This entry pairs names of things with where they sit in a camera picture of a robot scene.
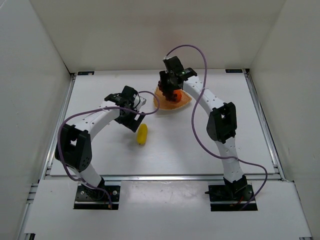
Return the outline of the yellow fake mango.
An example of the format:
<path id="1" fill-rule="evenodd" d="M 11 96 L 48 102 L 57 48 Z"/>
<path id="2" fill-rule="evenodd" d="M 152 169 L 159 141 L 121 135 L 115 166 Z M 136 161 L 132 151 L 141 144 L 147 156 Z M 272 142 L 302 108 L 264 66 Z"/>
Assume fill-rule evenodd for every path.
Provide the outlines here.
<path id="1" fill-rule="evenodd" d="M 145 123 L 142 123 L 137 131 L 136 141 L 139 145 L 144 145 L 147 141 L 148 127 Z"/>

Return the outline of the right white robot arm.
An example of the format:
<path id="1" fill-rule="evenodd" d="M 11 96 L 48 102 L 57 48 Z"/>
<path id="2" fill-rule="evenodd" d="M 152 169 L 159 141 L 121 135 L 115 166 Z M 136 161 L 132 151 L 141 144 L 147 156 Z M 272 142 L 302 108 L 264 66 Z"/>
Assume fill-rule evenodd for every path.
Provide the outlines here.
<path id="1" fill-rule="evenodd" d="M 165 100 L 178 101 L 178 91 L 184 91 L 195 99 L 195 107 L 201 106 L 208 120 L 206 132 L 216 144 L 223 165 L 224 187 L 220 198 L 231 201 L 241 198 L 248 182 L 241 169 L 235 136 L 237 129 L 236 106 L 219 99 L 206 87 L 206 80 L 200 80 L 192 68 L 184 68 L 177 56 L 163 59 L 165 70 L 160 71 L 158 89 Z"/>

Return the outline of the orange fake tangerine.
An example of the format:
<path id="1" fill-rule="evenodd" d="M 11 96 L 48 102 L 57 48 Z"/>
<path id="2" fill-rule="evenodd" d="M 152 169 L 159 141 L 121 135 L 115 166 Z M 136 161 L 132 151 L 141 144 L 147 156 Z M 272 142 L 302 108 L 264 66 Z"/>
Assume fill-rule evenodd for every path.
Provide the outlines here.
<path id="1" fill-rule="evenodd" d="M 175 102 L 180 102 L 182 99 L 182 92 L 180 90 L 175 90 L 174 93 Z"/>

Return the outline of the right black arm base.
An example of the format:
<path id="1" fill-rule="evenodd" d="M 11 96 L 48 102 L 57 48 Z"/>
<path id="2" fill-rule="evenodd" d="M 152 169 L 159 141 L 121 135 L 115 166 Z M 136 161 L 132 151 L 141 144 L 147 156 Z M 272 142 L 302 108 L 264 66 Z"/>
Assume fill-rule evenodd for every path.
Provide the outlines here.
<path id="1" fill-rule="evenodd" d="M 211 212 L 257 211 L 255 193 L 247 178 L 243 175 L 240 180 L 224 184 L 212 184 L 205 192 L 209 196 Z"/>

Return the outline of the purple fake grape bunch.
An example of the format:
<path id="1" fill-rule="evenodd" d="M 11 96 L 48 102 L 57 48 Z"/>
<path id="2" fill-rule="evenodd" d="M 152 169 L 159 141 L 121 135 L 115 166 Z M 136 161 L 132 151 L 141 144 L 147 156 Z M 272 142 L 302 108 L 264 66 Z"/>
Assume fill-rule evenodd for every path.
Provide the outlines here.
<path id="1" fill-rule="evenodd" d="M 174 93 L 176 87 L 172 83 L 159 80 L 157 86 L 167 101 L 176 102 L 178 100 L 178 95 Z"/>

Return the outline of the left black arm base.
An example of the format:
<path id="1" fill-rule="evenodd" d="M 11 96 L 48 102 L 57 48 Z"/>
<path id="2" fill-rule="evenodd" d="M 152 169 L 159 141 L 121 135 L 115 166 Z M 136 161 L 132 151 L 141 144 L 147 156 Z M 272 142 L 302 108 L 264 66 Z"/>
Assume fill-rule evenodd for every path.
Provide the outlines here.
<path id="1" fill-rule="evenodd" d="M 110 195 L 112 204 L 109 204 L 109 198 L 103 191 L 90 189 L 79 184 L 77 186 L 73 208 L 75 210 L 118 210 L 121 186 L 105 185 L 104 189 Z"/>

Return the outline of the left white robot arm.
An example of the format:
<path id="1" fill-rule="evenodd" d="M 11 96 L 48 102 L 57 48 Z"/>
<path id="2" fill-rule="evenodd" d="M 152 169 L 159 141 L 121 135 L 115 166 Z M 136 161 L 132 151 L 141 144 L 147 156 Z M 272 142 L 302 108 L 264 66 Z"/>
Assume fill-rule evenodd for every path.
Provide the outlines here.
<path id="1" fill-rule="evenodd" d="M 105 189 L 105 180 L 91 163 L 92 140 L 112 121 L 136 132 L 145 117 L 140 109 L 146 102 L 138 91 L 126 85 L 122 92 L 105 97 L 97 109 L 78 113 L 83 117 L 79 122 L 70 125 L 66 119 L 60 126 L 55 158 L 93 200 L 109 202 L 111 196 Z"/>

